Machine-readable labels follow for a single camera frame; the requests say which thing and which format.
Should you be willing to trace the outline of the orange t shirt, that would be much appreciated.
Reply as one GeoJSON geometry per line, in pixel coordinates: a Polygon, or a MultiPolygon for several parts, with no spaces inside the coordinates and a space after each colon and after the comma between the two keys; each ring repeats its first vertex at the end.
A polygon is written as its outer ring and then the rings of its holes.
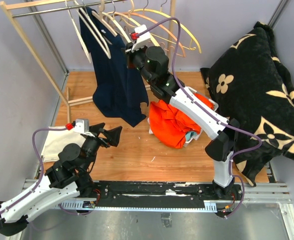
{"type": "Polygon", "coordinates": [[[185,113],[163,100],[150,103],[148,118],[153,135],[170,148],[181,149],[188,131],[199,133],[201,130],[201,127],[185,113]]]}

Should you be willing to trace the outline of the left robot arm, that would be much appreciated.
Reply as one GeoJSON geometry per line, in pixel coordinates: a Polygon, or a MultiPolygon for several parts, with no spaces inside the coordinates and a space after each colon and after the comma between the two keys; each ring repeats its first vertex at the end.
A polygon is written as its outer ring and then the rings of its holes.
{"type": "Polygon", "coordinates": [[[35,218],[65,200],[88,198],[100,192],[90,176],[99,148],[117,147],[122,126],[104,129],[105,123],[89,125],[77,119],[63,128],[46,127],[42,131],[62,132],[75,129],[84,138],[82,145],[67,144],[58,160],[48,169],[39,163],[38,180],[26,190],[7,201],[0,201],[0,234],[10,237],[23,231],[35,218]]]}

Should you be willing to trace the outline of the orange hanger with metal hook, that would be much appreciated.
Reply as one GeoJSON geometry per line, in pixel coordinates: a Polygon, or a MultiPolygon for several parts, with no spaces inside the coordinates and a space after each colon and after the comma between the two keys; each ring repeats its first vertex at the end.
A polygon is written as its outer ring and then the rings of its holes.
{"type": "MultiPolygon", "coordinates": [[[[130,14],[131,18],[136,20],[140,25],[145,24],[147,27],[150,27],[156,24],[158,21],[165,19],[164,16],[165,9],[167,3],[170,5],[170,10],[172,12],[175,11],[175,2],[160,0],[156,1],[155,4],[152,4],[151,0],[133,0],[134,1],[134,11],[130,14]]],[[[116,14],[125,14],[128,10],[117,10],[116,14]]],[[[134,28],[130,26],[127,27],[127,33],[131,33],[134,31],[134,28]]],[[[166,55],[171,58],[172,53],[176,47],[177,37],[174,33],[174,21],[169,20],[158,27],[154,28],[150,31],[151,39],[149,40],[150,45],[155,45],[161,47],[166,55]]]]}

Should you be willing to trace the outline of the navy blue t shirt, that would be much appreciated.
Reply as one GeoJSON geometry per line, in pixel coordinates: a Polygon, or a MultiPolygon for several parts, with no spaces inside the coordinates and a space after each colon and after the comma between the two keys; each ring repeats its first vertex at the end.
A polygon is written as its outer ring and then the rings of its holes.
{"type": "Polygon", "coordinates": [[[146,118],[141,103],[149,103],[145,84],[135,68],[128,68],[123,42],[112,52],[109,60],[93,63],[97,88],[92,96],[101,113],[108,118],[121,118],[132,127],[146,118]]]}

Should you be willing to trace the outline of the white pink t shirt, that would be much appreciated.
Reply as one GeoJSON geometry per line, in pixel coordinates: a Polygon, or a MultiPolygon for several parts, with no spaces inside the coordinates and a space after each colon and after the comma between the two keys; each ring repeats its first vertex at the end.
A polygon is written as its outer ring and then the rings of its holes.
{"type": "Polygon", "coordinates": [[[152,128],[151,128],[151,122],[150,122],[150,118],[148,118],[148,119],[147,119],[147,123],[148,123],[148,125],[149,125],[149,130],[148,130],[148,133],[149,133],[150,135],[153,135],[153,134],[154,134],[154,132],[152,131],[152,128]]]}

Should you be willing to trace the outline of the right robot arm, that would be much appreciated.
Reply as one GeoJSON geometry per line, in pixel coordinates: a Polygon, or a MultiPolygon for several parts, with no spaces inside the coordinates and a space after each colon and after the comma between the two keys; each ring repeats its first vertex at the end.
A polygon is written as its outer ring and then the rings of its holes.
{"type": "Polygon", "coordinates": [[[235,183],[230,157],[238,137],[233,127],[239,126],[238,121],[218,115],[170,73],[169,59],[160,46],[137,48],[130,42],[123,52],[127,66],[138,70],[155,97],[183,112],[210,138],[205,152],[214,163],[213,193],[219,200],[227,199],[235,183]]]}

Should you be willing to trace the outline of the teal t shirt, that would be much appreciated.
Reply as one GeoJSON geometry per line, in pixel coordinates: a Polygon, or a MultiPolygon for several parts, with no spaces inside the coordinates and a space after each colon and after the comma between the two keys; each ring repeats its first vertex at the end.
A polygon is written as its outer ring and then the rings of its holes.
{"type": "Polygon", "coordinates": [[[191,141],[192,139],[198,139],[199,138],[199,134],[196,131],[189,131],[185,134],[185,141],[191,141]]]}

